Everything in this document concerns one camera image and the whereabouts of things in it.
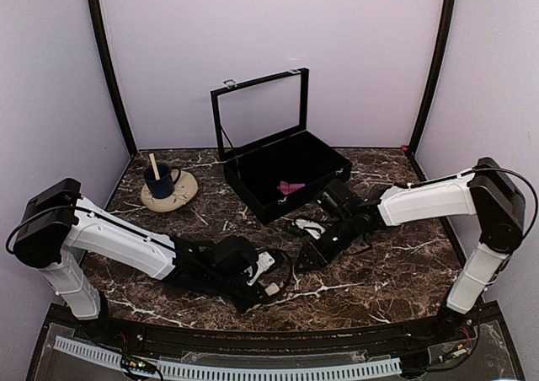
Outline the cream brown sock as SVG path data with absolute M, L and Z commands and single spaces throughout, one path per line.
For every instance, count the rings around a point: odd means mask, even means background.
M 271 283 L 265 288 L 264 291 L 266 292 L 266 295 L 268 297 L 271 297 L 271 296 L 276 295 L 276 293 L 278 293 L 280 291 L 280 288 L 279 288 L 279 286 L 277 284 Z

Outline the magenta purple sock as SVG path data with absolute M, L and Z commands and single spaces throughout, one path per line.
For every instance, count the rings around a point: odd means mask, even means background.
M 288 183 L 288 182 L 282 180 L 278 184 L 277 190 L 281 194 L 283 194 L 285 196 L 288 196 L 288 195 L 290 195 L 290 194 L 292 194 L 292 193 L 294 193 L 296 191 L 299 191 L 299 190 L 301 190 L 301 189 L 303 189 L 305 187 L 306 187 L 306 185 L 303 184 L 303 183 Z

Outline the black display box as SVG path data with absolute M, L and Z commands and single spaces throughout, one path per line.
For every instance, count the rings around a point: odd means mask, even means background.
M 210 92 L 226 182 L 269 224 L 312 201 L 331 180 L 347 181 L 351 162 L 307 129 L 309 70 L 290 69 Z M 305 188 L 288 196 L 282 181 Z

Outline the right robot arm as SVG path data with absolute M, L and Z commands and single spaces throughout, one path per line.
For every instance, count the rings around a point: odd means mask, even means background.
M 514 179 L 492 158 L 460 173 L 420 183 L 393 185 L 360 197 L 340 180 L 332 180 L 316 203 L 336 221 L 298 255 L 298 272 L 321 270 L 355 240 L 405 223 L 453 216 L 474 216 L 481 233 L 462 272 L 442 304 L 444 312 L 430 323 L 430 335 L 447 342 L 462 328 L 484 289 L 504 269 L 532 229 L 525 223 L 526 199 Z

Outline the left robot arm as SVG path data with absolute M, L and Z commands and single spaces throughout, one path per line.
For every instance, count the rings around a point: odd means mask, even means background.
M 259 280 L 282 262 L 277 251 L 258 252 L 238 236 L 214 243 L 150 232 L 97 207 L 80 188 L 67 178 L 30 199 L 6 250 L 40 271 L 101 344 L 113 343 L 119 326 L 105 314 L 106 298 L 84 275 L 73 250 L 102 255 L 173 287 L 228 298 L 241 313 L 280 292 L 277 284 Z

